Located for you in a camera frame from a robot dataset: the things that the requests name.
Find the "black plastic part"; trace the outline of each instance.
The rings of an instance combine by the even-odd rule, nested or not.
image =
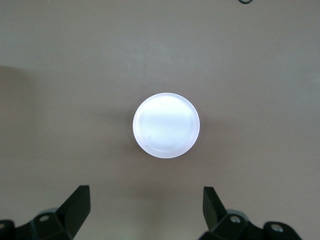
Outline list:
[[[272,225],[279,225],[283,231],[275,231]],[[263,226],[263,231],[271,240],[301,240],[299,235],[292,227],[282,222],[269,221]]]
[[[261,229],[241,215],[228,213],[213,187],[203,189],[203,215],[209,231],[199,240],[302,240],[282,222],[267,222]]]
[[[211,186],[205,186],[203,188],[202,210],[209,231],[228,214],[215,189]]]
[[[239,222],[232,222],[231,217],[237,217]],[[247,226],[248,223],[243,217],[234,214],[226,214],[215,226],[212,234],[224,240],[243,239]]]
[[[55,212],[63,228],[74,238],[90,213],[89,186],[77,190]]]
[[[252,0],[239,0],[239,2],[242,4],[249,4],[252,2]]]
[[[15,228],[0,220],[0,240],[72,240],[90,212],[90,188],[79,186],[56,212],[47,212]]]

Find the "black cable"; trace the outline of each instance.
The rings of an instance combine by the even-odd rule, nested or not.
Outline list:
[[[239,2],[242,4],[249,4],[252,2],[252,0],[239,0]]]

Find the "gray background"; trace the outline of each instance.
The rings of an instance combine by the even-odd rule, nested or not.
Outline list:
[[[258,227],[320,236],[320,1],[0,1],[0,218],[90,185],[77,240],[196,240],[203,186]],[[197,109],[159,159],[132,120],[151,95]]]

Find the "round white object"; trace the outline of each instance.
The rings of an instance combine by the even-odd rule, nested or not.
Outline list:
[[[195,107],[174,93],[146,99],[133,118],[133,134],[148,154],[162,159],[178,157],[196,142],[200,120]]]

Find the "screw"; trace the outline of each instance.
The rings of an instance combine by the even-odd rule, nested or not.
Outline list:
[[[44,215],[44,216],[39,218],[39,222],[44,222],[44,221],[47,221],[48,219],[49,219],[49,216],[48,215]]]
[[[236,215],[233,215],[230,217],[231,222],[235,223],[235,224],[239,224],[241,222],[240,218]]]
[[[271,228],[273,231],[279,232],[279,233],[283,233],[284,229],[282,228],[282,226],[280,226],[279,224],[271,224]]]

